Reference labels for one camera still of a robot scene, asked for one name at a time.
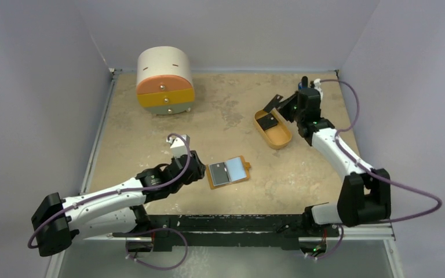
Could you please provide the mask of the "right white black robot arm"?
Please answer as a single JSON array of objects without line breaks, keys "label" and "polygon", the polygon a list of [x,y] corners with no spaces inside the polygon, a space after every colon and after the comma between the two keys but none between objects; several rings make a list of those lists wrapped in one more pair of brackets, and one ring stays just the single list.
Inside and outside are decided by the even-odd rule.
[{"label": "right white black robot arm", "polygon": [[305,87],[288,98],[277,94],[269,103],[285,120],[297,124],[299,135],[323,155],[342,179],[336,203],[305,208],[304,232],[315,236],[325,225],[352,227],[388,219],[391,215],[389,173],[361,162],[335,126],[321,116],[321,100],[318,90]]}]

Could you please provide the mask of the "orange leather card holder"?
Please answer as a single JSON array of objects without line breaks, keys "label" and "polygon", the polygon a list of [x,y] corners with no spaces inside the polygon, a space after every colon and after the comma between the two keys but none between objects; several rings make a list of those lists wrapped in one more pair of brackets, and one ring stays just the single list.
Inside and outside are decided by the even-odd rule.
[{"label": "orange leather card holder", "polygon": [[244,182],[250,179],[250,169],[251,164],[247,162],[243,156],[237,156],[228,160],[223,161],[226,164],[227,172],[229,175],[230,182],[222,185],[214,187],[211,180],[209,165],[206,166],[206,176],[208,179],[209,187],[211,189],[218,189],[224,186],[237,184],[240,182]]}]

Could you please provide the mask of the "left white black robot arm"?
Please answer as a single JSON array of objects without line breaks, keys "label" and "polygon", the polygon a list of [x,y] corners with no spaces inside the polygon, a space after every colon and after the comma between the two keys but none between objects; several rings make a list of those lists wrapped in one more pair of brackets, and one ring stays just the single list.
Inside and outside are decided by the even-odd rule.
[{"label": "left white black robot arm", "polygon": [[38,249],[40,256],[55,255],[72,245],[75,237],[84,236],[80,229],[87,222],[120,209],[138,207],[167,198],[184,185],[205,176],[206,166],[196,151],[172,158],[145,169],[119,185],[86,195],[62,198],[58,193],[47,195],[31,217],[34,228],[29,249]]}]

